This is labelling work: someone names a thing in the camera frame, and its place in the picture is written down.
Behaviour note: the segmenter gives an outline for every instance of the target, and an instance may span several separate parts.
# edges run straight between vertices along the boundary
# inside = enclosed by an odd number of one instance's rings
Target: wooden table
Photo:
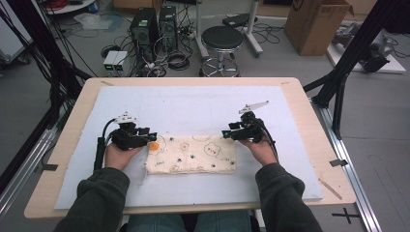
[[[48,163],[58,164],[56,171],[45,171],[39,180],[24,211],[27,218],[58,218],[68,210],[54,210],[65,170],[78,143],[98,93],[103,86],[224,86],[253,85],[280,86],[288,101],[295,124],[302,137],[314,172],[319,179],[323,199],[309,201],[308,205],[352,204],[356,196],[340,166],[332,167],[329,161],[336,154],[298,79],[292,77],[241,77],[241,78],[92,78],[87,80],[64,127]],[[157,212],[197,212],[227,209],[257,209],[259,204],[241,205],[189,205],[167,207],[126,208],[124,214]]]

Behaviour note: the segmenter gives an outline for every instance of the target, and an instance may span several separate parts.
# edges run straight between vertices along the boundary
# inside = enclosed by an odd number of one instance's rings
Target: round stool seat
[[[243,41],[242,33],[228,26],[211,27],[202,33],[202,43],[212,49],[236,49]]]

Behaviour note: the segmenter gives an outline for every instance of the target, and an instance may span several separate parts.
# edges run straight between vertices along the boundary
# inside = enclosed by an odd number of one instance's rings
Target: cardboard box
[[[161,6],[162,0],[114,0],[117,9],[155,8],[158,13]]]
[[[349,11],[345,0],[294,0],[284,32],[299,55],[324,55]]]

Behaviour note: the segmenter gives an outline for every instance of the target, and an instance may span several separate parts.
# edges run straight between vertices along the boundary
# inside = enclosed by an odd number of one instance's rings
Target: black stool
[[[199,71],[200,76],[239,76],[238,66],[230,59],[223,58],[224,53],[233,53],[241,47],[244,37],[241,32],[228,26],[215,26],[206,29],[202,33],[202,43],[210,50],[218,54],[218,58],[206,60]]]

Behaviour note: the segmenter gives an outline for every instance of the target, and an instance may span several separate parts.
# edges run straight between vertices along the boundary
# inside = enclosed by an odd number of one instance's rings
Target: hand
[[[248,140],[241,140],[239,142],[250,149],[253,156],[262,164],[262,166],[278,162],[275,156],[275,152],[266,137],[264,137],[262,141],[258,143],[250,142]]]
[[[130,163],[133,156],[139,153],[143,148],[144,147],[139,147],[128,151],[123,151],[114,143],[111,143],[105,150],[105,167],[112,167],[122,171]]]

